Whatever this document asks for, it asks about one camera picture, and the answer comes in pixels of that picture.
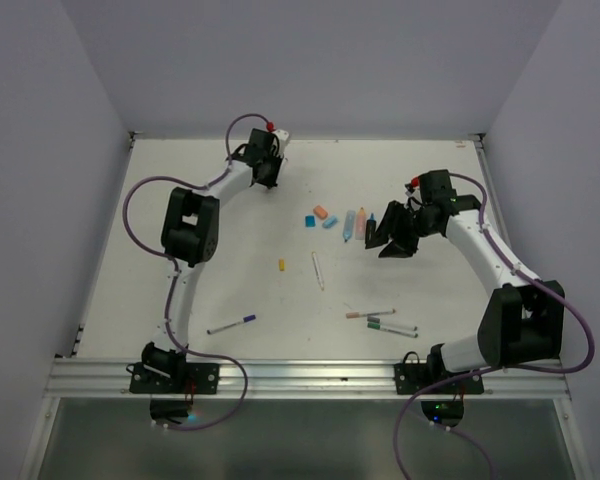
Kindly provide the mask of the green cap thin pen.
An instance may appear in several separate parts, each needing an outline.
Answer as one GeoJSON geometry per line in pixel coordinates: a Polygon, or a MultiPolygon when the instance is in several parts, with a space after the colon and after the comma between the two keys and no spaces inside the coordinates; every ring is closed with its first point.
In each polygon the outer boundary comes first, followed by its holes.
{"type": "Polygon", "coordinates": [[[400,336],[404,336],[404,337],[408,337],[408,338],[418,338],[419,337],[419,334],[417,331],[400,330],[400,329],[383,326],[383,325],[377,324],[377,323],[367,323],[367,328],[376,330],[376,331],[385,332],[385,333],[400,335],[400,336]]]}

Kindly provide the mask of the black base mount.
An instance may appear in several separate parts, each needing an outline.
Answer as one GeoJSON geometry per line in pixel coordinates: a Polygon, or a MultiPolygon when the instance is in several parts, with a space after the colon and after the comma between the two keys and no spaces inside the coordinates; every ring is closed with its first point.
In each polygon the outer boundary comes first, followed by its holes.
{"type": "Polygon", "coordinates": [[[440,395],[439,400],[420,400],[423,415],[431,422],[445,427],[456,427],[464,417],[467,395],[485,392],[480,376],[459,380],[460,373],[448,372],[442,364],[440,347],[434,346],[425,360],[415,351],[408,351],[393,365],[394,384],[398,395],[413,395],[434,384],[445,382],[426,395],[440,395]]]}
{"type": "Polygon", "coordinates": [[[152,399],[151,419],[167,425],[182,425],[192,414],[193,400],[200,395],[215,395],[218,389],[220,365],[189,362],[186,355],[174,349],[164,350],[148,343],[140,360],[125,368],[130,374],[132,394],[176,395],[178,399],[152,399]]]}

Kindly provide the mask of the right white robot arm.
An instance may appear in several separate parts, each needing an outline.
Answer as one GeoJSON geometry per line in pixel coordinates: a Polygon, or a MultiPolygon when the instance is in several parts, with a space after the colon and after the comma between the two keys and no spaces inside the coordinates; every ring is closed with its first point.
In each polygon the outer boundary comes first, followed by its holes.
{"type": "Polygon", "coordinates": [[[407,184],[405,202],[392,201],[379,222],[368,220],[365,246],[382,258],[410,258],[420,240],[440,235],[465,258],[489,300],[475,334],[433,346],[425,379],[448,392],[461,373],[555,359],[561,351],[564,291],[522,264],[493,231],[487,196],[460,195],[455,174],[434,170],[407,184]]]}

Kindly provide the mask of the orange highlighter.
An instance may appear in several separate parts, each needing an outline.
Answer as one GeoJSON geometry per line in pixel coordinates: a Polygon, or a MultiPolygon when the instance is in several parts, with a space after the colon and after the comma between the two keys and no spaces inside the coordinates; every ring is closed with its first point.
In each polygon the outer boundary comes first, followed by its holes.
{"type": "Polygon", "coordinates": [[[363,207],[361,207],[355,218],[355,239],[364,240],[366,234],[367,215],[363,207]]]}

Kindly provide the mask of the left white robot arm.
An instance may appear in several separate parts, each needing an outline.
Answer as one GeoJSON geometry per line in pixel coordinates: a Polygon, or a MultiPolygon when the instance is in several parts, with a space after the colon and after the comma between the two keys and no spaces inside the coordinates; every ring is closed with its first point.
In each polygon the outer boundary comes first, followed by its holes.
{"type": "Polygon", "coordinates": [[[232,153],[219,178],[201,189],[187,186],[171,192],[161,245],[174,263],[164,309],[164,321],[142,352],[143,367],[165,392],[181,390],[188,379],[188,325],[197,283],[219,244],[220,210],[253,185],[277,186],[290,133],[254,129],[248,141],[232,153]]]}

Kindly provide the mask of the yellow cap thin pen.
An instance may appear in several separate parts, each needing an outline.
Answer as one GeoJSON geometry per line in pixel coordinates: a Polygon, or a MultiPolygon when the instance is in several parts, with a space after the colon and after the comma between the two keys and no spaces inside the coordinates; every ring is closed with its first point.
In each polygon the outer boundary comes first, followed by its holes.
{"type": "Polygon", "coordinates": [[[325,289],[324,276],[322,274],[318,254],[315,251],[311,252],[311,259],[312,259],[312,264],[314,267],[315,276],[316,276],[316,279],[318,282],[318,286],[321,291],[324,291],[324,289],[325,289]]]}

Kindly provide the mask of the black blue cap highlighter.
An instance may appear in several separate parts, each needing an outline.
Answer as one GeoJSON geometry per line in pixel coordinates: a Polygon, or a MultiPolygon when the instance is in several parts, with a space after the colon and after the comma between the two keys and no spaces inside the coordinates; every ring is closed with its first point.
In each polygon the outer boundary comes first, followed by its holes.
{"type": "Polygon", "coordinates": [[[373,213],[370,214],[366,220],[365,225],[365,247],[371,248],[373,244],[374,235],[376,232],[376,220],[373,213]]]}

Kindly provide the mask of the purple cap thin pen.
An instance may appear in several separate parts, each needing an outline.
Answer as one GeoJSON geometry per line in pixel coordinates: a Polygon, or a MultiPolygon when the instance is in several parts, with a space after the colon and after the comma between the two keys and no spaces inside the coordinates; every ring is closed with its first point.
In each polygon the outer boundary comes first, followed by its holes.
{"type": "Polygon", "coordinates": [[[218,334],[220,332],[223,332],[223,331],[226,331],[226,330],[229,330],[229,329],[232,329],[232,328],[235,328],[235,327],[247,324],[247,323],[252,322],[252,321],[254,321],[256,319],[257,319],[256,315],[254,315],[254,314],[248,315],[248,316],[245,316],[245,317],[243,317],[242,319],[240,319],[238,321],[235,321],[235,322],[232,322],[232,323],[229,323],[229,324],[226,324],[226,325],[222,325],[222,326],[218,326],[218,327],[207,329],[206,333],[208,335],[215,335],[215,334],[218,334]]]}

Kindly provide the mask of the light blue highlighter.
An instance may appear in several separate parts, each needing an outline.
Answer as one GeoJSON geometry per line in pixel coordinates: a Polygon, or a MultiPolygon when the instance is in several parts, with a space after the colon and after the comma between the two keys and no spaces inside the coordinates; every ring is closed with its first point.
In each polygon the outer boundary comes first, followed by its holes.
{"type": "Polygon", "coordinates": [[[354,210],[348,210],[346,212],[342,233],[344,242],[348,242],[353,238],[355,217],[356,212],[354,210]]]}

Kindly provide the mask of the orange cap thin pen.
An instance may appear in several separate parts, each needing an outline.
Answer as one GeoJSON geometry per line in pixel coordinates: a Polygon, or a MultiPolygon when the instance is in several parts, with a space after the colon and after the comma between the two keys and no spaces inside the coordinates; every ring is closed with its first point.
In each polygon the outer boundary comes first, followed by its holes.
{"type": "Polygon", "coordinates": [[[347,312],[345,314],[345,318],[347,319],[357,319],[357,318],[366,318],[366,317],[378,317],[378,316],[387,316],[393,315],[396,313],[396,309],[384,309],[384,310],[371,310],[371,311],[354,311],[347,312]]]}

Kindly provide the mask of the orange highlighter cap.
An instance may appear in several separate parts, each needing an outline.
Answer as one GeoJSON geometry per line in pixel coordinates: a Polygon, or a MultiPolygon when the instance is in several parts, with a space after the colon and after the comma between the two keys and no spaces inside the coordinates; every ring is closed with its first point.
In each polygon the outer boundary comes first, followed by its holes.
{"type": "Polygon", "coordinates": [[[317,205],[313,208],[313,214],[320,220],[325,220],[328,217],[327,210],[320,205],[317,205]]]}

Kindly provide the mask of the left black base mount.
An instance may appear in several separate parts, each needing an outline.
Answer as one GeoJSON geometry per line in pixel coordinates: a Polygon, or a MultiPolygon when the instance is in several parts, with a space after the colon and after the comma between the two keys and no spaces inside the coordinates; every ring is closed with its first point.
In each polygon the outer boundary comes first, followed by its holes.
{"type": "Polygon", "coordinates": [[[189,362],[186,355],[174,349],[164,350],[148,343],[140,360],[125,368],[130,374],[132,394],[176,395],[178,399],[152,399],[151,419],[167,425],[182,425],[192,414],[193,400],[200,395],[215,395],[218,389],[220,365],[189,362]]]}

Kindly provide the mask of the aluminium front rail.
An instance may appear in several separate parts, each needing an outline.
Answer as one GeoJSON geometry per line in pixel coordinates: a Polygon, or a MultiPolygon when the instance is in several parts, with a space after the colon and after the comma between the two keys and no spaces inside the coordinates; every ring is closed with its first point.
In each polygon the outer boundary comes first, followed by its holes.
{"type": "MultiPolygon", "coordinates": [[[[128,398],[130,359],[67,358],[53,362],[44,395],[48,398],[128,398]]],[[[391,360],[245,361],[249,399],[400,399],[391,360]]],[[[563,400],[564,377],[508,369],[483,377],[477,400],[563,400]]]]}

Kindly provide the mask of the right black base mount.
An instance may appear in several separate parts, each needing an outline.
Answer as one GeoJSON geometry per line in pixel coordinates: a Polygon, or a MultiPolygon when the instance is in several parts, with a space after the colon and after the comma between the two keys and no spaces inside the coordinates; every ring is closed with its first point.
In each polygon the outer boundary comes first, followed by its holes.
{"type": "Polygon", "coordinates": [[[423,415],[431,422],[445,427],[456,427],[464,417],[467,395],[485,392],[480,376],[459,380],[460,373],[448,372],[442,364],[440,347],[434,346],[425,360],[415,351],[408,351],[393,365],[394,384],[398,395],[413,395],[434,384],[445,382],[426,395],[440,395],[439,400],[420,400],[423,415]]]}

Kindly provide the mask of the grey cap thin pen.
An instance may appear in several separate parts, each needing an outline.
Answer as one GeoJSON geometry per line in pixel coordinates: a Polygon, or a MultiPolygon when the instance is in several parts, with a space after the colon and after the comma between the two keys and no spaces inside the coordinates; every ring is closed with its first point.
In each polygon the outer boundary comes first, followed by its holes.
{"type": "Polygon", "coordinates": [[[368,316],[367,322],[371,323],[371,324],[379,325],[381,328],[388,328],[388,329],[393,329],[393,330],[409,331],[409,332],[416,332],[418,330],[418,327],[416,325],[387,321],[386,319],[381,319],[380,317],[376,317],[376,316],[368,316]]]}

